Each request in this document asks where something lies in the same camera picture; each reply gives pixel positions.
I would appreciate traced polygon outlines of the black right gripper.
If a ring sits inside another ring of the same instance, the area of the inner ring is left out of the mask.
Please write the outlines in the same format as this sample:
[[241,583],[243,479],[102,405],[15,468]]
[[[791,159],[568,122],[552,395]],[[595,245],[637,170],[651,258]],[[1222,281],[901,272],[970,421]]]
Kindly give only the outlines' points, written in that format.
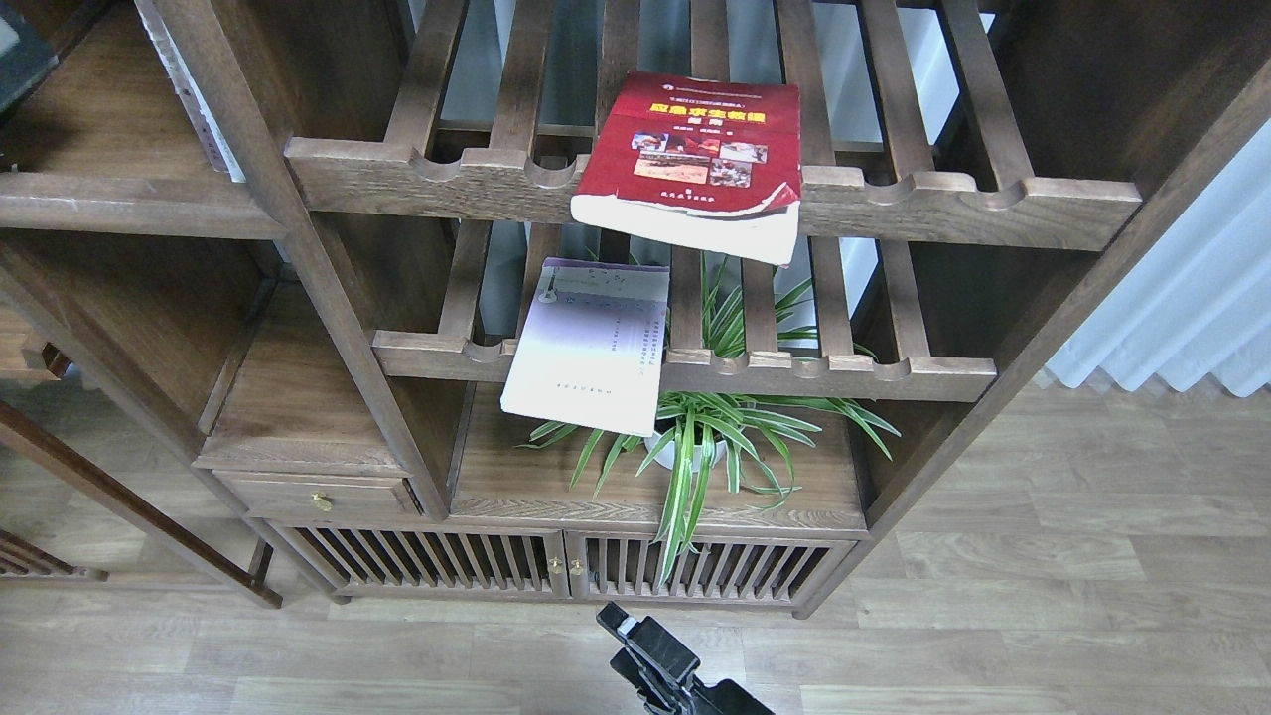
[[622,643],[610,665],[636,688],[649,714],[771,714],[735,679],[705,686],[695,671],[700,659],[652,617],[633,617],[616,602],[605,603],[597,624]]

